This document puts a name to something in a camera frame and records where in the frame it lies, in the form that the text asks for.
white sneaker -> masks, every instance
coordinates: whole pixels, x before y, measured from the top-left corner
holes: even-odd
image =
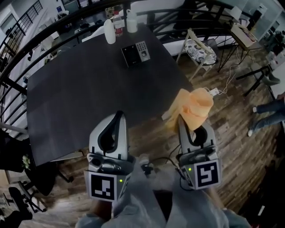
[[[252,136],[252,134],[253,134],[253,131],[252,131],[252,130],[249,130],[249,131],[248,131],[248,137]]]

plastic bottle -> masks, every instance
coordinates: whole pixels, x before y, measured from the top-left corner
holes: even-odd
[[[104,23],[104,33],[108,44],[113,44],[116,41],[115,29],[109,19]]]
[[[126,27],[129,33],[135,33],[138,30],[137,15],[130,9],[126,10]]]
[[[115,27],[115,33],[117,37],[120,37],[123,34],[123,22],[121,16],[119,15],[119,11],[114,11],[113,24]]]

wooden chair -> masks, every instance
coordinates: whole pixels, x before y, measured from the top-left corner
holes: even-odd
[[[187,52],[187,50],[186,50],[187,44],[188,44],[188,42],[192,42],[192,41],[194,41],[194,42],[197,44],[197,46],[198,46],[199,48],[203,49],[203,50],[205,51],[205,53],[207,54],[206,57],[205,57],[203,60],[197,61],[193,56],[191,56],[191,55]],[[192,31],[192,29],[190,28],[190,29],[188,29],[188,33],[187,33],[187,35],[186,35],[186,38],[185,38],[184,43],[183,43],[183,45],[182,45],[182,48],[181,48],[181,50],[180,50],[180,52],[179,52],[179,55],[178,55],[178,57],[177,57],[177,59],[176,59],[176,63],[178,63],[178,61],[179,61],[179,59],[180,59],[180,56],[181,56],[183,50],[185,50],[185,51],[187,52],[188,56],[189,56],[189,57],[192,59],[192,61],[195,63],[195,65],[198,66],[197,69],[196,69],[196,71],[195,71],[195,72],[193,73],[193,75],[191,76],[190,80],[192,80],[192,78],[198,73],[198,71],[199,71],[201,68],[204,68],[205,71],[206,71],[206,72],[203,74],[203,76],[204,76],[204,75],[206,75],[206,74],[213,68],[213,66],[218,62],[218,59],[217,59],[217,57],[216,57],[216,54],[215,54],[213,48],[215,48],[215,49],[218,48],[218,47],[217,47],[217,44],[216,44],[216,41],[215,41],[214,39],[210,39],[210,40],[206,40],[206,41],[203,41],[203,42],[202,42],[202,41],[200,41],[200,40],[198,39],[198,37],[195,35],[195,33],[194,33],[194,32]],[[208,60],[209,58],[211,58],[211,55],[212,55],[212,57],[216,57],[216,61],[215,61],[214,63],[210,64],[210,65],[209,65],[209,64],[205,64],[206,60]]]

computer monitor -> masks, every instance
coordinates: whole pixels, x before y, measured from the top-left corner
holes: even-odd
[[[57,7],[57,11],[58,11],[58,12],[61,12],[61,11],[62,11],[61,6]]]

patterned chair cushion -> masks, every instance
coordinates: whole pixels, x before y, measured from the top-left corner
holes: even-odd
[[[211,49],[213,51],[213,49],[210,46],[208,46],[207,44],[205,44],[205,46],[207,46],[209,49]],[[189,40],[186,42],[185,50],[186,50],[187,54],[191,58],[196,60],[198,63],[201,63],[207,55],[207,52],[204,49],[202,49],[199,45],[197,45],[196,42],[193,40]],[[204,62],[203,66],[213,65],[216,63],[216,60],[217,60],[217,56],[216,56],[216,53],[213,51],[213,54],[210,54],[210,56]]]

